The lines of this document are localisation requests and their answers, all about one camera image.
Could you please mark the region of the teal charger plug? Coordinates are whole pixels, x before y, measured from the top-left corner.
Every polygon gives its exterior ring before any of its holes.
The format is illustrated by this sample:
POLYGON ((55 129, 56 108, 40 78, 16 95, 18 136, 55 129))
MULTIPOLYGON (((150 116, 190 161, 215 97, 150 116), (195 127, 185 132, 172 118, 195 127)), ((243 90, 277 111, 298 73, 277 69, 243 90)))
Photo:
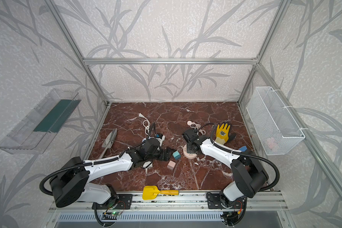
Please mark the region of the teal charger plug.
POLYGON ((181 154, 178 151, 173 152, 173 157, 175 160, 181 159, 181 154))

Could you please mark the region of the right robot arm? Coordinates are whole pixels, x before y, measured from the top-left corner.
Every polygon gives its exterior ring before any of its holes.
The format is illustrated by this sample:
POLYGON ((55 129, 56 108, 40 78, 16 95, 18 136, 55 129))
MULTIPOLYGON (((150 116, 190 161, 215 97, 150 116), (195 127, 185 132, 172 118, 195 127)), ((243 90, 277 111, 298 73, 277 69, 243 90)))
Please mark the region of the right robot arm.
POLYGON ((233 181, 220 191, 217 200, 229 209, 239 199, 253 198, 258 192, 270 190, 280 180, 278 167, 270 160, 255 156, 249 150, 240 151, 226 147, 212 137, 199 136, 195 129, 182 134, 187 152, 212 157, 231 169, 233 181))

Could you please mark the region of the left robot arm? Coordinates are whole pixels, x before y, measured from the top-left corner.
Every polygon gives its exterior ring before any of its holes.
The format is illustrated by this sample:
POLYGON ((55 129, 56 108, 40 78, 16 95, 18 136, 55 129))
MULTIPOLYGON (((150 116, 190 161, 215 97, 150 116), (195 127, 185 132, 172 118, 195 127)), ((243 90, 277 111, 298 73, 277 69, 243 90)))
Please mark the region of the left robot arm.
POLYGON ((117 156, 97 160, 73 157, 60 170, 46 176, 40 182, 40 190, 53 196, 58 208, 74 202, 92 202, 113 207, 119 202, 114 188, 92 181, 117 172, 147 168, 153 161, 169 161, 174 150, 169 147, 163 149, 161 145, 160 138, 148 138, 117 156))

